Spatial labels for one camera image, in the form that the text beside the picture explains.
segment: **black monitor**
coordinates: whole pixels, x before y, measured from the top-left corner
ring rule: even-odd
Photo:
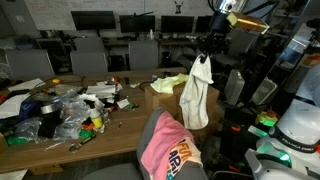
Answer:
[[[209,30],[209,24],[212,16],[199,16],[197,21],[196,32],[205,33]]]
[[[191,33],[194,17],[192,16],[162,16],[161,32]]]
[[[116,29],[113,11],[71,11],[77,30]]]
[[[120,27],[122,33],[129,32],[149,32],[155,30],[155,16],[130,16],[122,15],[120,18]]]

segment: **pink shirt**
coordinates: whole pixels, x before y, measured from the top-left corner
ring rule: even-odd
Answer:
[[[167,179],[170,150],[184,138],[190,138],[193,142],[193,136],[188,130],[174,120],[167,111],[162,113],[157,121],[151,141],[141,158],[141,162],[149,172],[151,179]]]

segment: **floor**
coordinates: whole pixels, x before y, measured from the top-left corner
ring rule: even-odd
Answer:
[[[116,164],[134,163],[138,164],[136,152],[124,153],[114,156],[107,156],[85,161],[79,161],[63,165],[63,171],[34,176],[30,171],[24,176],[23,180],[79,180],[85,175],[99,169]]]

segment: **white cloth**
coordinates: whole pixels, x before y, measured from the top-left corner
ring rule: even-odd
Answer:
[[[208,83],[213,83],[211,77],[210,58],[207,56],[206,61],[202,64],[198,56],[193,63],[179,103],[182,108],[184,126],[187,129],[201,129],[208,124],[206,103]]]

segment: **computer desk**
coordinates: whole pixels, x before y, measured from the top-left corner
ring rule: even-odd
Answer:
[[[163,76],[163,72],[172,74],[185,73],[184,68],[156,69],[148,71],[127,71],[112,72],[120,78],[129,77],[130,84],[150,81],[152,75]],[[79,77],[67,75],[58,77],[62,82],[72,82]],[[95,85],[96,82],[104,81],[105,75],[88,76],[83,80],[83,85]],[[119,110],[111,113],[113,122],[106,128],[103,134],[97,133],[97,137],[85,144],[78,152],[69,152],[72,142],[81,142],[82,139],[58,145],[52,149],[45,150],[45,147],[54,144],[50,140],[44,143],[18,144],[8,147],[0,153],[0,174],[22,169],[36,169],[50,167],[80,160],[115,155],[135,151],[142,134],[143,128],[149,118],[145,111],[144,91],[137,88],[130,88],[121,79],[123,90],[120,91],[120,99],[129,96],[129,101],[138,103],[139,107],[132,110]]]

